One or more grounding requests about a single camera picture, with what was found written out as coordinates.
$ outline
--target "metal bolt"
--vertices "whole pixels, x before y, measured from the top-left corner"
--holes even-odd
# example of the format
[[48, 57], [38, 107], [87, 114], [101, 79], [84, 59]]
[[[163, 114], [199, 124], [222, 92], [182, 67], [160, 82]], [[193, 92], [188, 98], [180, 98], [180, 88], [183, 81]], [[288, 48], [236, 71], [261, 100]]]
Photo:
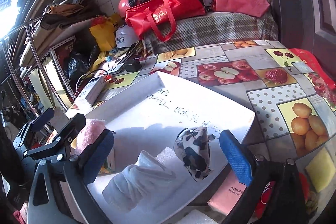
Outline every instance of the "metal bolt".
[[255, 159], [256, 159], [257, 161], [263, 161], [265, 158], [264, 158], [263, 155], [255, 155]]
[[47, 163], [46, 160], [41, 160], [41, 161], [39, 162], [39, 165], [43, 166], [43, 165], [45, 165], [46, 163]]
[[294, 165], [295, 164], [295, 162], [292, 159], [288, 159], [287, 162], [288, 162], [289, 165]]
[[77, 161], [79, 159], [79, 156], [78, 155], [71, 155], [69, 160], [74, 162], [74, 161]]
[[60, 161], [61, 159], [63, 159], [63, 154], [58, 154], [57, 155], [57, 160]]

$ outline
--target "blue textured pad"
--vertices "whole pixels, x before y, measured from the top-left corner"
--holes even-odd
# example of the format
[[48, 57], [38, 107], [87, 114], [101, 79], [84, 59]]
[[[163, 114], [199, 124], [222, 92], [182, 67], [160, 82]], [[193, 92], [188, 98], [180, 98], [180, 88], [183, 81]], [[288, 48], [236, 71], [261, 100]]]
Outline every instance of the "blue textured pad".
[[253, 179], [251, 165], [225, 131], [222, 131], [219, 136], [219, 145], [239, 182], [249, 186]]
[[96, 151], [89, 158], [83, 168], [83, 182], [85, 185], [95, 181], [100, 168], [113, 148], [114, 136], [113, 131], [109, 131]]

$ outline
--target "yellow bag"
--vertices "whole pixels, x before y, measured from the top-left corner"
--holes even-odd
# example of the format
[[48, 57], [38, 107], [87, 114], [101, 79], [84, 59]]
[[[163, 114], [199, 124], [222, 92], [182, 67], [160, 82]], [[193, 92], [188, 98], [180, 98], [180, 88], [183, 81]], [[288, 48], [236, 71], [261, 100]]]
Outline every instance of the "yellow bag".
[[113, 14], [110, 17], [99, 16], [92, 21], [91, 34], [95, 37], [100, 51], [110, 51], [116, 46], [116, 30], [121, 17]]

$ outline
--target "white cloth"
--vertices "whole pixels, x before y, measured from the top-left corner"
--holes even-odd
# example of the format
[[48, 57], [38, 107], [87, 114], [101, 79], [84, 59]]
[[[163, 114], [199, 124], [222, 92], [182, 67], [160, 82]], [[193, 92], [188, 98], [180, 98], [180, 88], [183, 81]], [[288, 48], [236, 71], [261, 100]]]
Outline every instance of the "white cloth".
[[135, 165], [114, 176], [102, 194], [105, 201], [129, 212], [156, 189], [168, 187], [176, 175], [146, 151], [141, 151]]

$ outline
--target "pink box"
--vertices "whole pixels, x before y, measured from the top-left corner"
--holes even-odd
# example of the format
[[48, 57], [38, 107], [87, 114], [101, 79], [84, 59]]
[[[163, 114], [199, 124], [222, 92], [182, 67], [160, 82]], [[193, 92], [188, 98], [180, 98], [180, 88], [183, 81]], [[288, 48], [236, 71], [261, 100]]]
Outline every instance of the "pink box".
[[231, 171], [222, 185], [208, 201], [208, 205], [215, 211], [228, 215], [244, 192], [246, 186], [238, 181]]

